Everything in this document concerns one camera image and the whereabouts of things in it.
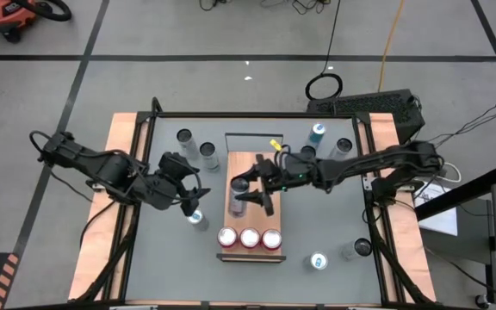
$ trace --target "black metal frame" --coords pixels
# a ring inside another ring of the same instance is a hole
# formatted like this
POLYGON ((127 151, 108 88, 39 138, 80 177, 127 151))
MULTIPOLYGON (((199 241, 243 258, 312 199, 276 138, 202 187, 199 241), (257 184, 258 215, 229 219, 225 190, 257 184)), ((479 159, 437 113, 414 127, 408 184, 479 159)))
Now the black metal frame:
POLYGON ((415 208, 417 220, 424 220, 476 197, 491 192, 496 184, 496 168, 415 208))

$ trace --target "soda can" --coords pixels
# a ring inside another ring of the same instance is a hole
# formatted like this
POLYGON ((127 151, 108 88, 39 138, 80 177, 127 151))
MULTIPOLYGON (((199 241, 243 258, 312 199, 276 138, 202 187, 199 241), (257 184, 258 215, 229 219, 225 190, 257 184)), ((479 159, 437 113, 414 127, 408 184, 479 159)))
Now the soda can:
POLYGON ((247 193, 249 188, 250 184, 243 177, 235 177, 231 180, 228 212, 233 218, 241 218, 246 215, 246 201, 240 201, 235 196, 247 193))
POLYGON ((177 141, 181 146, 181 151, 188 159, 198 158, 198 147, 196 147, 195 139, 190 130, 184 128, 177 132, 177 141))
POLYGON ((208 171, 217 171, 220 168, 220 161, 217 159, 217 152, 213 143, 205 142, 200 146, 202 162, 208 171))
POLYGON ((332 148, 329 159, 340 160, 345 157, 345 155, 351 151, 353 144, 349 139, 342 138, 336 141, 336 144, 332 148))
POLYGON ((312 146, 303 146, 300 153, 304 159, 311 159, 317 156, 317 151, 312 146))
POLYGON ((197 230, 204 232, 208 229, 209 222, 206 216, 202 214, 202 212, 198 209, 195 210, 195 212, 190 215, 190 217, 187 218, 190 224, 197 230))
POLYGON ((262 245, 268 251, 275 251, 281 247, 282 236, 281 232, 276 229, 268 229, 263 233, 262 245))
POLYGON ((328 257, 325 254, 316 251, 304 260, 305 265, 310 270, 324 270, 328 265, 328 257))
POLYGON ((220 243, 222 248, 230 248, 237 243, 239 238, 237 231, 232 227, 223 227, 217 233, 217 242, 220 243))
POLYGON ((370 253, 372 253, 372 245, 365 238, 359 238, 340 247, 340 257, 346 261, 367 257, 370 253))
POLYGON ((256 228, 245 228, 240 233, 240 244, 246 249, 253 249, 259 245, 259 232, 256 228))
POLYGON ((325 136, 325 125, 315 124, 311 127, 309 136, 307 137, 306 146, 311 146, 313 149, 317 150, 319 148, 319 143, 325 136))

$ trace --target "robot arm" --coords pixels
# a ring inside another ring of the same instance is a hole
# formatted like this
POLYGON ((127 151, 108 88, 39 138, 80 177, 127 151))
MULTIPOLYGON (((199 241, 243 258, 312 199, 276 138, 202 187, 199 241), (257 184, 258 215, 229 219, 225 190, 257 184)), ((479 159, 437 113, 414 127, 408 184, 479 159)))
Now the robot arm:
POLYGON ((149 174, 148 164, 120 150, 95 152, 76 143, 71 133, 56 133, 50 137, 33 131, 30 139, 40 151, 40 162, 82 172, 90 178, 90 182, 101 184, 119 203, 146 202, 158 210, 181 203, 185 216, 190 216, 198 207, 199 198, 210 191, 200 185, 199 170, 191 167, 187 159, 178 153, 164 153, 158 163, 159 169, 149 174), (47 138, 43 149, 35 143, 35 134, 47 138), (185 189, 182 180, 189 175, 197 177, 198 188, 185 189))
POLYGON ((270 195, 278 190, 287 191, 312 184, 328 194, 346 177, 394 168, 395 171, 388 177, 380 177, 372 182, 375 201, 389 205, 393 203, 395 192, 400 186, 414 177, 431 177, 437 174, 443 164, 434 145, 420 141, 404 146, 390 146, 381 152, 342 161, 312 158, 306 153, 279 152, 277 155, 279 160, 273 162, 258 154, 257 163, 247 172, 236 176, 248 182, 260 179, 262 192, 255 190, 235 198, 263 206, 268 216, 274 213, 270 195))

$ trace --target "gray table surface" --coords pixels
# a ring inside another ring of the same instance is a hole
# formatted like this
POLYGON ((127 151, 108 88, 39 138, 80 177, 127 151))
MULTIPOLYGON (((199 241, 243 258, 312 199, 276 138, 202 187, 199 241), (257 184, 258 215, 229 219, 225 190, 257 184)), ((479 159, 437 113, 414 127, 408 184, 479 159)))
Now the gray table surface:
MULTIPOLYGON (((215 144, 220 169, 200 177, 212 191, 200 200, 209 229, 197 232, 179 207, 161 212, 141 207, 139 229, 127 285, 128 300, 245 301, 280 303, 380 303, 374 257, 343 261, 341 245, 369 238, 361 219, 364 208, 360 177, 346 179, 331 194, 306 186, 281 193, 282 263, 225 263, 216 258, 217 232, 223 226, 228 151, 273 152, 269 137, 238 137, 225 133, 272 133, 293 150, 304 145, 311 126, 325 124, 327 132, 318 150, 326 158, 339 138, 348 138, 357 155, 351 120, 315 119, 176 119, 158 118, 149 163, 154 169, 162 153, 179 152, 176 133, 188 128, 198 146, 215 144), (303 260, 314 251, 329 258, 322 271, 309 271, 303 260)), ((200 159, 190 163, 202 168, 200 159)), ((187 188, 195 179, 185 179, 187 188)))

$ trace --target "shop vacuum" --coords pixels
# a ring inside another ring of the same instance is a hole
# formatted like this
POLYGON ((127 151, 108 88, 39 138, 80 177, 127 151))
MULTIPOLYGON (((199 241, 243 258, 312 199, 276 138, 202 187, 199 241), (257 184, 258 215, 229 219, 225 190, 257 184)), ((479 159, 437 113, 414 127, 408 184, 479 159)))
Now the shop vacuum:
POLYGON ((66 22, 72 18, 72 13, 62 0, 47 0, 62 10, 62 14, 54 14, 53 7, 42 1, 35 0, 0 0, 0 33, 9 42, 21 40, 21 30, 31 26, 37 16, 56 22, 66 22))

